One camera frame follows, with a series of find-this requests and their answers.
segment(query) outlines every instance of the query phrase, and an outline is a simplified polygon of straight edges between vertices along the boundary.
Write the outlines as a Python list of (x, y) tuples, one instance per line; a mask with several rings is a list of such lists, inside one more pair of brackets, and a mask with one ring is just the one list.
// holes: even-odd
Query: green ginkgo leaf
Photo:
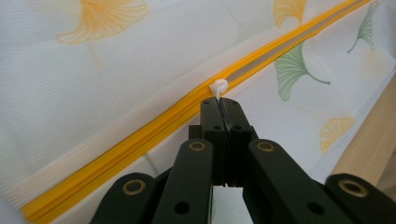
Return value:
[(289, 100), (291, 88), (294, 83), (304, 75), (308, 75), (318, 82), (328, 85), (330, 84), (328, 81), (319, 80), (309, 74), (303, 58), (303, 43), (300, 43), (284, 55), (277, 58), (275, 60), (275, 67), (276, 78), (279, 83), (278, 93), (280, 98), (284, 101)]
[(376, 1), (370, 3), (367, 15), (366, 17), (364, 17), (364, 20), (361, 23), (361, 26), (359, 27), (358, 37), (356, 38), (355, 44), (352, 46), (352, 48), (349, 51), (347, 51), (347, 53), (349, 53), (355, 48), (359, 39), (364, 40), (369, 45), (370, 50), (374, 50), (372, 17), (377, 6), (378, 6), (378, 2)]

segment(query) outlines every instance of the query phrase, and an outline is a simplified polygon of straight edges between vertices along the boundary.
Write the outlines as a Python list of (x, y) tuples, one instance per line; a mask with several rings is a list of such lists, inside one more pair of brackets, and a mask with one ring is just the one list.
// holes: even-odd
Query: orange ginkgo leaf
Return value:
[(331, 119), (320, 130), (320, 148), (322, 152), (326, 153), (327, 149), (354, 124), (353, 118)]
[(82, 15), (75, 31), (58, 35), (64, 44), (77, 44), (119, 34), (145, 18), (144, 0), (80, 0)]
[(287, 17), (295, 17), (301, 24), (306, 0), (275, 0), (274, 19), (277, 27), (281, 27)]

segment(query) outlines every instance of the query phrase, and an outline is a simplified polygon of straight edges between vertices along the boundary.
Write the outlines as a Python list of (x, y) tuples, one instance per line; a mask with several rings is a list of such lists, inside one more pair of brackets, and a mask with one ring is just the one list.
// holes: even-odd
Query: zipper teeth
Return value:
[(25, 214), (25, 217), (29, 221), (34, 221), (35, 223), (51, 222), (53, 219), (89, 195), (92, 191), (99, 188), (113, 175), (119, 173), (124, 168), (126, 168), (127, 165), (143, 156), (148, 150), (160, 143), (170, 133), (177, 130), (181, 125), (195, 116), (199, 112), (199, 107), (196, 103), (201, 102), (211, 96), (208, 86), (216, 79), (229, 77), (234, 72), (259, 59), (271, 49), (275, 49), (281, 43), (292, 39), (297, 34), (301, 34), (309, 27), (313, 27), (323, 19), (328, 18), (329, 15), (332, 15), (340, 9), (349, 7), (351, 4), (355, 4), (355, 6), (353, 6), (351, 9), (347, 9), (345, 12), (341, 13), (340, 16), (337, 16), (335, 19), (332, 19), (324, 24), (323, 27), (318, 29), (318, 31), (313, 32), (313, 34), (304, 35), (300, 39), (293, 42), (288, 48), (280, 50), (278, 54), (275, 54), (273, 57), (258, 64), (256, 67), (253, 67), (241, 77), (238, 77), (236, 80), (230, 82), (229, 89), (227, 90), (230, 91), (238, 84), (263, 69), (264, 66), (269, 64), (276, 57), (288, 49), (291, 49), (295, 44), (315, 35), (320, 30), (327, 27), (330, 23), (333, 23), (334, 21), (346, 15), (348, 12), (362, 6), (367, 2), (369, 2), (369, 0), (345, 1), (328, 12), (325, 12), (324, 14), (326, 15), (322, 14), (318, 16), (316, 19), (313, 19), (312, 22), (309, 22), (302, 27), (297, 28), (297, 30), (280, 37), (276, 41), (273, 41), (265, 47), (254, 51), (247, 57), (224, 69), (222, 72), (218, 73), (197, 87), (195, 90), (188, 93), (170, 109), (162, 113), (158, 118), (111, 148), (107, 153), (103, 154), (101, 157), (83, 167), (73, 175), (70, 175), (58, 186), (50, 189), (43, 195), (26, 204), (21, 209)]

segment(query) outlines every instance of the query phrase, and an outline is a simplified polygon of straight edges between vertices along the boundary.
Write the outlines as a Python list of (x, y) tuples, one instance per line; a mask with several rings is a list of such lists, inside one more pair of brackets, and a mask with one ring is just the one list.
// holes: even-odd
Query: wooden floor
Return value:
[(396, 76), (390, 81), (332, 173), (378, 183), (396, 148)]

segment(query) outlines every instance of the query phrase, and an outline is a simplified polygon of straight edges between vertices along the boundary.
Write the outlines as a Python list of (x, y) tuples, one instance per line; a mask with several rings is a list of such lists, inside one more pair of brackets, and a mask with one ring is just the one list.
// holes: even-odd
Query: yellow trim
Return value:
[(314, 27), (324, 19), (329, 18), (331, 15), (336, 14), (340, 10), (346, 9), (343, 13), (338, 13), (334, 18), (326, 22), (322, 27), (315, 32), (302, 35), (296, 39), (286, 48), (278, 51), (269, 59), (260, 63), (250, 71), (246, 72), (241, 77), (232, 81), (229, 85), (229, 90), (253, 76), (255, 73), (264, 68), (264, 66), (271, 63), (275, 58), (279, 57), (289, 49), (293, 48), (303, 40), (317, 34), (319, 31), (326, 28), (329, 24), (337, 21), (345, 16), (347, 13), (354, 9), (361, 7), (369, 2), (369, 0), (347, 0), (344, 3), (332, 8), (324, 14), (314, 18), (309, 23), (297, 28), (296, 30), (288, 33), (273, 41), (272, 43), (262, 47), (240, 61), (234, 63), (228, 68), (224, 69), (214, 77), (207, 80), (205, 83), (188, 93), (175, 105), (162, 113), (158, 118), (133, 133), (125, 140), (111, 148), (108, 152), (97, 158), (95, 161), (87, 164), (85, 167), (70, 175), (59, 185), (50, 189), (43, 195), (32, 200), (26, 204), (21, 210), (27, 220), (34, 223), (49, 223), (61, 214), (72, 208), (79, 203), (82, 199), (91, 194), (94, 190), (98, 189), (101, 185), (107, 182), (111, 177), (121, 172), (132, 162), (139, 159), (151, 148), (159, 144), (163, 139), (176, 131), (180, 126), (185, 124), (188, 120), (193, 118), (199, 113), (199, 102), (211, 97), (208, 86), (216, 79), (226, 78), (243, 68), (249, 63), (259, 59), (265, 53), (276, 49), (286, 41), (292, 40), (297, 35), (302, 34), (308, 29)]

